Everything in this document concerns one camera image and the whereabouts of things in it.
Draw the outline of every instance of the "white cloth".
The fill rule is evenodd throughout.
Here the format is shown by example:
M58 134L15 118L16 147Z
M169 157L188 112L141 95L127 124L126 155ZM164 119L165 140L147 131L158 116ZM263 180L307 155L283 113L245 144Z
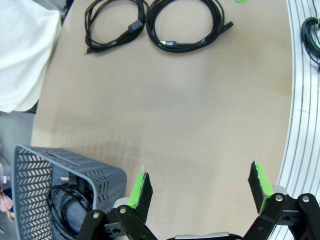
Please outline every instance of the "white cloth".
M0 111L27 111L38 101L60 30L58 11L0 0Z

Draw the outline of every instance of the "table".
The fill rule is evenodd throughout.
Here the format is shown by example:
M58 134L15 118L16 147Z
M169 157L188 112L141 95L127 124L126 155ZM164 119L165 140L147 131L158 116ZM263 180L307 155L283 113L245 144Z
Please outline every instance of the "table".
M148 171L154 194L147 225L159 239L243 235L257 216L250 164L263 164L276 184L285 149L292 92L286 2L221 1L234 26L194 52L161 51L144 30L129 44L84 55L90 2L76 0L65 20L32 145L124 169L128 194L142 168ZM93 35L115 39L137 16L134 4L116 2ZM211 25L203 3L180 0L161 12L156 30L164 40L192 42Z

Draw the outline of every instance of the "black cable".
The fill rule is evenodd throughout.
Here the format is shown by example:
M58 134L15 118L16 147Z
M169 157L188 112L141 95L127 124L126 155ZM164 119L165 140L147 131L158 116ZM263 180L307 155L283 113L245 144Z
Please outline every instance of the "black cable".
M49 189L46 203L51 212L52 225L57 229L61 236L66 240L75 240L78 232L74 231L67 220L67 209L72 203L78 203L87 213L92 210L92 204L89 202L90 196L80 193L76 188L69 187L67 183L63 185L52 186Z
M116 0L96 0L94 1L86 10L84 14L84 25L85 25L85 43L88 46L86 50L86 54L90 53L101 53L110 48L118 47L123 44L130 43L134 39L138 37L138 35L144 29L146 23L146 15L144 4L146 5L146 9L148 10L149 6L144 0L129 0L137 5L138 8L138 20L128 26L128 30L122 33L117 39L112 40L108 43L100 43L92 39L91 37L91 27L98 14L110 3L115 2ZM98 4L102 3L95 13L93 13L94 7Z
M320 20L315 6L315 0L312 0L312 5L315 17L308 17L303 22L300 35L306 53L309 55L310 59L318 65L318 70L320 71L320 61L318 60L320 58L320 40L317 35L317 31L320 29Z
M160 41L155 29L156 19L162 9L175 0L155 0L146 13L146 30L151 41L160 49L171 53L186 53L203 48L216 40L220 34L232 27L230 21L225 24L225 13L218 0L200 0L209 8L213 26L211 32L203 39L195 43L178 43L175 41Z

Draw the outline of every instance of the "screw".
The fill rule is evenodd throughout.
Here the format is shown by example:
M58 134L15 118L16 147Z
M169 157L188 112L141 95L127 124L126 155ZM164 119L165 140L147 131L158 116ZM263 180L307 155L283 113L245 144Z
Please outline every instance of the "screw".
M121 214L124 214L126 212L126 209L124 207L120 208L120 211L119 211Z
M309 202L309 197L308 196L303 196L302 197L302 201L304 201L305 203Z
M283 197L281 195L277 195L275 196L275 200L277 200L278 202L281 202L283 200Z
M96 219L96 218L98 218L98 217L99 217L99 213L98 213L98 212L96 212L96 213L93 214L93 218L94 218L94 219Z

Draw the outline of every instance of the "basket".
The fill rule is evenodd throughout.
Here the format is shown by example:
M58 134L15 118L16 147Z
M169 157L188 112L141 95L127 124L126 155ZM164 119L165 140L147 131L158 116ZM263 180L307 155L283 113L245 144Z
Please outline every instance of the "basket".
M15 224L20 240L56 239L46 204L49 188L62 184L60 177L73 173L93 189L93 209L109 212L125 195L127 176L117 167L62 148L26 147L17 144L12 167Z

